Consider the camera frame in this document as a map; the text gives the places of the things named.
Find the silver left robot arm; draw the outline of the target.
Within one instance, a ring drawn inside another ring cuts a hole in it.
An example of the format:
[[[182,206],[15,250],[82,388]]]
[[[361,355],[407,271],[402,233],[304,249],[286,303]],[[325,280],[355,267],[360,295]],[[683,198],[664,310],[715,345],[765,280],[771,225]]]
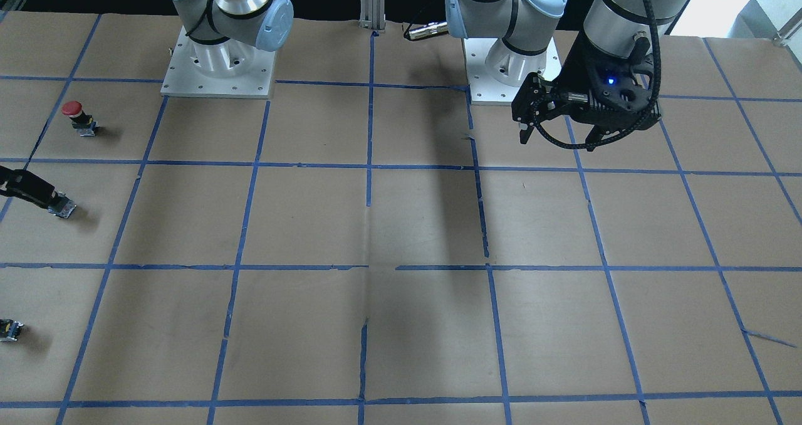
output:
[[[538,132],[587,151],[660,120],[660,37],[688,1],[593,0],[558,76],[547,80],[528,61],[544,56],[569,0],[444,0],[453,37],[494,40],[489,67],[518,89],[511,117],[519,142]]]

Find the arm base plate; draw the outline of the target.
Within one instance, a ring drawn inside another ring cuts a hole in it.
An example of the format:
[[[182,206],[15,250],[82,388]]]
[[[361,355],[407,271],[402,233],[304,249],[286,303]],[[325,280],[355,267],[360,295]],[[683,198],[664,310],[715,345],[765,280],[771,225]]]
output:
[[[462,39],[471,102],[474,105],[509,105],[530,73],[554,80],[561,62],[554,39],[544,53],[524,56],[513,53],[500,39]]]
[[[166,97],[268,100],[277,54],[229,39],[201,45],[180,29],[160,93]]]

